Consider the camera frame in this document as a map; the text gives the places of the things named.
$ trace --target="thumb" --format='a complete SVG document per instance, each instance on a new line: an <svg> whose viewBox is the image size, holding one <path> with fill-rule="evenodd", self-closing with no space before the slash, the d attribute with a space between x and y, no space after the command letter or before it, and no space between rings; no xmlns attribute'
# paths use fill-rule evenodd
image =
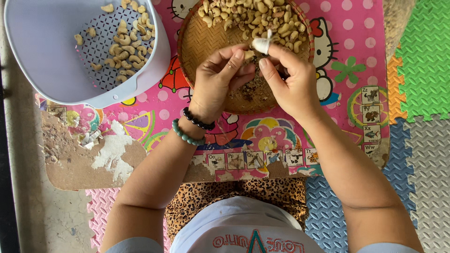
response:
<svg viewBox="0 0 450 253"><path fill-rule="evenodd" d="M274 95L280 94L286 87L286 83L281 79L275 66L267 58L263 58L259 61L259 68L262 75L269 84Z"/></svg>
<svg viewBox="0 0 450 253"><path fill-rule="evenodd" d="M222 80L230 81L236 72L241 68L242 63L244 62L244 52L241 49L238 49L222 71L219 72L218 76Z"/></svg>

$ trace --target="gray foam tile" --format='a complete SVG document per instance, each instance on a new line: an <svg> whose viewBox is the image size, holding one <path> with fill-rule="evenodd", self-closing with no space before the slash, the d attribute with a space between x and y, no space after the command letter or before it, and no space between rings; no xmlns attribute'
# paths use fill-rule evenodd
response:
<svg viewBox="0 0 450 253"><path fill-rule="evenodd" d="M411 139L406 146L412 147L413 155L406 158L414 167L409 181L416 192L410 199L416 203L411 218L417 220L417 233L427 253L450 253L450 120L423 122L416 117L415 123L405 122Z"/></svg>

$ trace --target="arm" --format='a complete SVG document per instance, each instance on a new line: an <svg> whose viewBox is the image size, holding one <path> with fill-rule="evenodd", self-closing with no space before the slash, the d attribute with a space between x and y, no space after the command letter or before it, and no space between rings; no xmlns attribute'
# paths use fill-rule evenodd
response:
<svg viewBox="0 0 450 253"><path fill-rule="evenodd" d="M198 67L189 110L203 123L218 119L229 89L253 79L255 66L241 67L244 48L237 45L221 49ZM186 117L181 117L178 124L193 139L201 139L205 135L203 129ZM148 237L163 246L165 207L179 189L195 150L196 146L183 141L173 130L169 131L117 195L108 215L101 252L131 237Z"/></svg>
<svg viewBox="0 0 450 253"><path fill-rule="evenodd" d="M279 59L290 77L284 82L267 59L259 63L261 71L280 106L314 141L324 175L342 201L349 252L380 242L423 252L413 223L389 181L320 106L315 67L275 45L270 46L269 54Z"/></svg>

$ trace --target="green jade bracelet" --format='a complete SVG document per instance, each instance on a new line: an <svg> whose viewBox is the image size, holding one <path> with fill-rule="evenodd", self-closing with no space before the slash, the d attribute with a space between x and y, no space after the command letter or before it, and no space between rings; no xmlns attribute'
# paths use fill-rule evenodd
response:
<svg viewBox="0 0 450 253"><path fill-rule="evenodd" d="M173 131L175 131L175 133L178 134L178 136L180 136L183 140L187 141L189 144L192 144L195 146L201 146L201 145L205 144L205 142L206 142L205 137L201 138L200 140L194 140L191 137L189 137L187 134L183 133L183 131L178 126L178 121L179 121L179 118L176 118L172 121Z"/></svg>

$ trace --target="hello kitty face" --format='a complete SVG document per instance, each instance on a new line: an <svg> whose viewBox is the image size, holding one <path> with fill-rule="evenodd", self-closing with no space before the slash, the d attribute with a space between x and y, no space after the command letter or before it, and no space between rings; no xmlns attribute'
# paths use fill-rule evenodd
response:
<svg viewBox="0 0 450 253"><path fill-rule="evenodd" d="M328 36L327 23L324 18L315 18L311 20L311 28L314 35L314 61L313 64L316 68L322 68L327 65L331 59L337 59L333 57L333 46L338 43L332 43L330 36Z"/></svg>
<svg viewBox="0 0 450 253"><path fill-rule="evenodd" d="M168 9L172 9L171 13L174 15L172 18L184 19L197 2L196 0L172 0L172 6Z"/></svg>

